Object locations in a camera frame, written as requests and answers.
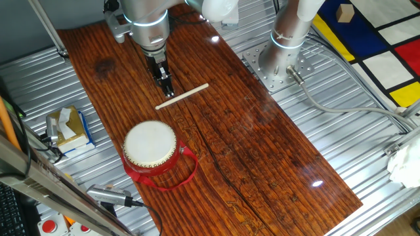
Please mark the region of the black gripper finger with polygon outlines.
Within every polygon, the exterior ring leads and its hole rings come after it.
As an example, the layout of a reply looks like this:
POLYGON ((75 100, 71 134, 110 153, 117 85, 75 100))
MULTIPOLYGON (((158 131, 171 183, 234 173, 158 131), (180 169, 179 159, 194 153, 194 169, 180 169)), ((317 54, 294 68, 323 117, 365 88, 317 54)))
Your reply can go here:
POLYGON ((165 85, 162 84, 161 79, 154 77, 154 81, 156 85, 162 90, 163 94, 166 95, 166 88, 165 85))
POLYGON ((175 93, 174 93, 172 82, 171 82, 172 75, 169 72, 167 72, 165 68, 163 67, 160 67, 159 70, 161 72, 161 82, 163 85, 165 85, 165 88, 166 88, 165 96, 167 98, 173 97, 175 93))

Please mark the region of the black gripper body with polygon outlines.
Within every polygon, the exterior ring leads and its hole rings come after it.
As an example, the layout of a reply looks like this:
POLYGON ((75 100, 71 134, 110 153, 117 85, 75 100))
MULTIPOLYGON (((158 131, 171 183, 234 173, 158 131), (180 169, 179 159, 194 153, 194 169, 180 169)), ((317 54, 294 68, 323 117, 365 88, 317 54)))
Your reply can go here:
POLYGON ((165 68, 169 72, 169 66, 167 62, 167 56, 165 52, 159 52, 157 54, 146 55, 146 61, 148 63, 148 69, 152 74, 152 77, 161 78, 160 67, 165 68))

